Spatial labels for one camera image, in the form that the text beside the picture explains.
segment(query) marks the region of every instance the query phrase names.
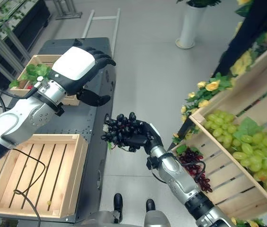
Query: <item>gray floor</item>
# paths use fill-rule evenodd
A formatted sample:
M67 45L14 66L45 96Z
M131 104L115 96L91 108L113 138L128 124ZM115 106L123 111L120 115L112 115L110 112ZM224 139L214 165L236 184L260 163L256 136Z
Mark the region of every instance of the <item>gray floor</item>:
M196 46L181 50L175 46L183 19L184 3L176 0L74 0L81 19L55 20L42 32L32 53L38 53L49 39L80 38L89 17L113 16L121 8L116 42L116 92L113 116L134 111L141 120L152 122L165 147L180 125L180 108L197 82L207 80L217 66L241 20L234 11L236 0L225 0L208 8L199 28ZM112 38L114 21L93 22L88 37ZM135 154L115 149L107 154L101 210L112 209L112 198L124 198L126 224L143 225L145 201L153 198L157 209L169 218L172 227L195 226L194 220L166 185L147 170L143 150Z

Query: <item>metal frame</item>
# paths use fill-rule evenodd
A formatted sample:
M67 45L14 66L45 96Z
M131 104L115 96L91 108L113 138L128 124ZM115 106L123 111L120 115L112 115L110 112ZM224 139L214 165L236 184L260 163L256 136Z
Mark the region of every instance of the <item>metal frame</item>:
M58 16L56 20L59 19L70 19L70 18L81 18L82 12L77 12L73 0L64 0L67 10L65 11L62 7L61 0L53 0L54 6L57 9Z
M114 20L115 19L116 23L115 23L115 27L114 27L113 39L112 39L112 42L111 42L111 55L112 55L112 57L114 57L115 47L116 47L116 35L118 33L119 21L120 21L120 13L121 13L121 9L118 8L116 16L94 17L95 10L92 9L90 11L90 15L89 15L89 18L88 18L87 23L85 25L85 28L84 28L84 31L83 31L83 34L82 34L81 38L82 39L86 38L88 30L90 28L90 24L91 24L91 22L93 20Z

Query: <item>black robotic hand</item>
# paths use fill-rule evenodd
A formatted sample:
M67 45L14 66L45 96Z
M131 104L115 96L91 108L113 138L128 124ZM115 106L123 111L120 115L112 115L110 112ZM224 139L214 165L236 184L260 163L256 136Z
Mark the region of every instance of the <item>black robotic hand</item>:
M116 65L115 61L102 51L98 51L92 47L86 47L84 50L92 54L96 62L95 66L84 76L83 84L91 81L97 75L98 71L106 67L108 64L113 66ZM110 100L110 96L99 96L96 93L81 87L77 92L77 99L91 106L102 106Z
M133 112L128 118L120 114L116 120L106 119L105 125L107 130L101 139L112 142L119 148L129 146L128 151L135 152L144 147L149 154L153 147L162 146L161 138L154 128L146 122L137 120Z

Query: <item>empty wooden crate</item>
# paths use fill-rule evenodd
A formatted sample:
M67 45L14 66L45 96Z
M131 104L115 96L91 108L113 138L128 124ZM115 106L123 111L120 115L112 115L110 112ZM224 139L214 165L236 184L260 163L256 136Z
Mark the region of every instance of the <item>empty wooden crate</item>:
M46 165L25 193L42 218L74 214L87 148L78 134L35 134L17 147ZM40 163L16 150L0 159L0 216L36 216L24 197L13 191L23 192L42 170Z
M34 55L27 65L45 64L48 65L49 67L52 67L54 62L58 60L60 57L61 55ZM21 72L20 76L18 77L18 80L21 80L21 76L23 75L24 72L26 72L26 67ZM31 85L30 81L22 80L20 81L19 87L12 87L10 91L15 95L24 96L27 92L29 92L29 89L27 87L30 85ZM62 100L62 103L64 105L79 105L80 101L77 99L76 96L66 96Z

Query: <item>bunch of dark grapes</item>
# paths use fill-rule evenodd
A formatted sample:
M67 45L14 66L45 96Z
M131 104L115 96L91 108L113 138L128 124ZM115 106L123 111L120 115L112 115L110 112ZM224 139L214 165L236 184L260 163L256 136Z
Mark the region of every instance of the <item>bunch of dark grapes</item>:
M128 146L126 139L131 138L133 134L141 135L143 133L144 122L136 119L136 115L131 112L127 117L119 114L116 120L109 119L105 121L108 126L108 132L101 136L104 141L112 142L119 148ZM135 152L140 149L139 146L130 146L129 152Z
M195 163L200 161L201 159L203 159L203 156L199 155L197 152L192 151L190 148L187 148L186 152L179 156L179 160L182 164ZM213 192L210 187L210 184L208 183L210 182L210 180L205 177L205 171L203 171L203 164L191 164L183 166L189 172L189 174L195 178L195 182L200 185L202 191Z

